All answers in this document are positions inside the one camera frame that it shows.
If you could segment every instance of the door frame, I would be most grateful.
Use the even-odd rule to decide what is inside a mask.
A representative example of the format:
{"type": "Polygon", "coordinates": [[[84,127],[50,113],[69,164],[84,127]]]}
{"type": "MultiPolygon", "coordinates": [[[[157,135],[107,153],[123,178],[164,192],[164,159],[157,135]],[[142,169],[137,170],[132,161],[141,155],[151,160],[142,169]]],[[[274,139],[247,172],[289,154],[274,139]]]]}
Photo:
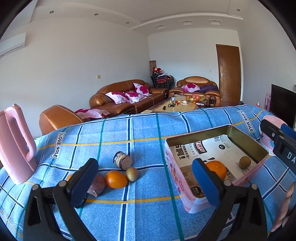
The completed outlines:
{"type": "MultiPolygon", "coordinates": [[[[219,71],[219,90],[220,90],[220,94],[221,94],[221,101],[223,101],[223,87],[221,85],[221,71],[220,71],[220,61],[219,61],[219,51],[218,51],[218,46],[233,46],[233,47],[237,47],[239,49],[238,46],[234,46],[234,45],[226,45],[226,44],[216,44],[216,51],[217,51],[217,60],[218,60],[218,71],[219,71]]],[[[239,101],[241,101],[242,98],[242,66],[241,66],[241,54],[239,51],[239,84],[240,84],[240,93],[239,93],[239,101]]]]}

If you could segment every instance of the black tv screen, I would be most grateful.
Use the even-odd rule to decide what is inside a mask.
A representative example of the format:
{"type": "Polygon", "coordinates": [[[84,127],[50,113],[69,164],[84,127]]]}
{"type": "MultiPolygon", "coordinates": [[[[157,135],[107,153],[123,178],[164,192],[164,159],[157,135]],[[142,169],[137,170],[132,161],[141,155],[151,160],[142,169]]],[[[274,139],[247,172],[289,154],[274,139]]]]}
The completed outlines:
{"type": "Polygon", "coordinates": [[[286,122],[289,127],[294,128],[296,117],[296,93],[277,85],[271,85],[269,111],[286,122]]]}

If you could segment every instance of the red and black logo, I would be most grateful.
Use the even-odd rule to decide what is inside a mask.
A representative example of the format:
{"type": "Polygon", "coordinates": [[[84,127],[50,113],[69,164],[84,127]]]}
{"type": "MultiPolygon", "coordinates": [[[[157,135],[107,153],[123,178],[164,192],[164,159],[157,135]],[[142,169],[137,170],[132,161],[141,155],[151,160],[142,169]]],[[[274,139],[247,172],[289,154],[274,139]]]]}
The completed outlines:
{"type": "Polygon", "coordinates": [[[207,150],[205,149],[205,147],[202,144],[202,141],[195,142],[195,148],[199,154],[203,154],[203,153],[207,152],[207,150]]]}

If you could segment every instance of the sofa backrest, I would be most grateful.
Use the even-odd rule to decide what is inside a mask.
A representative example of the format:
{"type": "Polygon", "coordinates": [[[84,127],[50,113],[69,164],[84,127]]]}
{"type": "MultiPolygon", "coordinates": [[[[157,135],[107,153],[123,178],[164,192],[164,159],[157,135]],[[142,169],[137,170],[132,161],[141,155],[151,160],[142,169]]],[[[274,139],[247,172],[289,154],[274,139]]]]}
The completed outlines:
{"type": "Polygon", "coordinates": [[[116,82],[110,85],[106,85],[103,88],[99,89],[97,93],[101,92],[107,94],[108,92],[126,92],[130,90],[134,90],[135,86],[133,83],[137,83],[140,85],[145,85],[143,80],[125,80],[121,82],[116,82]]]}
{"type": "Polygon", "coordinates": [[[190,76],[187,78],[184,78],[183,80],[179,80],[177,82],[177,86],[178,87],[182,87],[188,83],[194,83],[196,85],[203,86],[203,85],[215,85],[217,86],[217,84],[213,81],[210,81],[209,79],[205,78],[205,77],[201,77],[201,76],[190,76]]]}

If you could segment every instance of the wooden door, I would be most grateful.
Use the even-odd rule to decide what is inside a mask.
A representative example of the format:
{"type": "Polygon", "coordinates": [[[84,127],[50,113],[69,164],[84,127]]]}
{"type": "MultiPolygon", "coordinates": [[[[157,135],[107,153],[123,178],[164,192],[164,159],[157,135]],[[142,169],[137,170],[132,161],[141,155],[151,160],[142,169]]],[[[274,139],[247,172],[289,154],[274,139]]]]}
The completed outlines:
{"type": "Polygon", "coordinates": [[[241,65],[239,48],[216,45],[219,66],[219,89],[222,106],[238,105],[241,96],[241,65]]]}

